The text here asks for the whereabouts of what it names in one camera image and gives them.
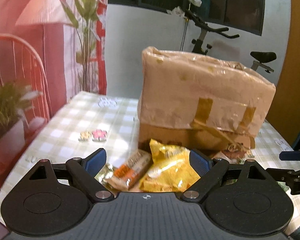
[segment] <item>exercise bike seat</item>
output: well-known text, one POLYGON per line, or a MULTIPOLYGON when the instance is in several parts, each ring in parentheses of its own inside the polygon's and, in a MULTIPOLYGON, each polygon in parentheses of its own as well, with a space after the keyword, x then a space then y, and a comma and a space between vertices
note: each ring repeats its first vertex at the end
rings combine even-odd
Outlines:
POLYGON ((268 63, 277 58, 277 55, 274 52, 252 51, 250 55, 260 63, 268 63))

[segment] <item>exercise bike handlebar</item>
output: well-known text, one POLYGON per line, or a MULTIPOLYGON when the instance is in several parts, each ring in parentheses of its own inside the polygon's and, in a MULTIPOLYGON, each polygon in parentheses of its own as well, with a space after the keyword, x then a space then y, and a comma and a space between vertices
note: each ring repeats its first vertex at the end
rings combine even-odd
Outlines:
POLYGON ((235 38, 239 38, 240 35, 236 34, 236 35, 227 35, 223 32, 229 31, 228 27, 223 27, 223 28, 218 28, 218 29, 213 29, 211 27, 208 26, 207 23, 205 23, 200 17, 198 17, 197 15, 195 15, 192 11, 190 10, 186 10, 185 12, 185 16, 187 18, 189 18, 190 20, 194 21, 195 26, 200 27, 201 29, 206 30, 207 32, 212 32, 212 33, 218 33, 228 39, 235 39, 235 38))

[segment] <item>tablecloth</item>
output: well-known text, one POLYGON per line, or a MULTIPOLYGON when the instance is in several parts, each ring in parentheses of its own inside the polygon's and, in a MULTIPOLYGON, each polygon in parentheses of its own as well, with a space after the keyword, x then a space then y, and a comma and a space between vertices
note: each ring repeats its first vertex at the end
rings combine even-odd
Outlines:
MULTIPOLYGON (((64 163, 77 156, 85 158, 102 147, 107 152, 107 162, 120 166, 138 147, 137 106, 136 99, 80 92, 57 112, 19 159, 1 188, 0 206, 10 190, 40 159, 64 163), (80 132, 96 129, 107 131, 105 142, 79 142, 80 132)), ((279 160, 282 149, 291 148, 268 122, 262 125, 255 142, 252 154, 263 168, 300 170, 300 162, 279 160)), ((286 230, 288 235, 300 226, 300 195, 292 196, 289 192, 294 214, 286 230)), ((0 222, 4 223, 1 213, 0 222)))

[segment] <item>metal screw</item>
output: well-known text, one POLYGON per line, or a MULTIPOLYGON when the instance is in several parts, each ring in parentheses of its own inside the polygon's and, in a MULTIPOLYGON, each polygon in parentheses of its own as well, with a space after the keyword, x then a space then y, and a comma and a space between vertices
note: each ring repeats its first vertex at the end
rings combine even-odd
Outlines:
POLYGON ((106 190, 101 190, 96 193, 97 198, 105 199, 111 197, 111 192, 106 190))
POLYGON ((194 190, 186 191, 185 193, 183 193, 183 195, 186 198, 191 198, 191 199, 199 197, 199 193, 197 191, 194 191, 194 190))

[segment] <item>white plant pot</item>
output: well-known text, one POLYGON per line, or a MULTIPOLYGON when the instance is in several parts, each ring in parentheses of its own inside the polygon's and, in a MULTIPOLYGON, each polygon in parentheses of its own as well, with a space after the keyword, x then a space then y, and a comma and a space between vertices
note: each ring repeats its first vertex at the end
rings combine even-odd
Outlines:
POLYGON ((7 166, 20 153, 25 145, 22 120, 19 120, 4 136, 0 138, 0 163, 7 166))

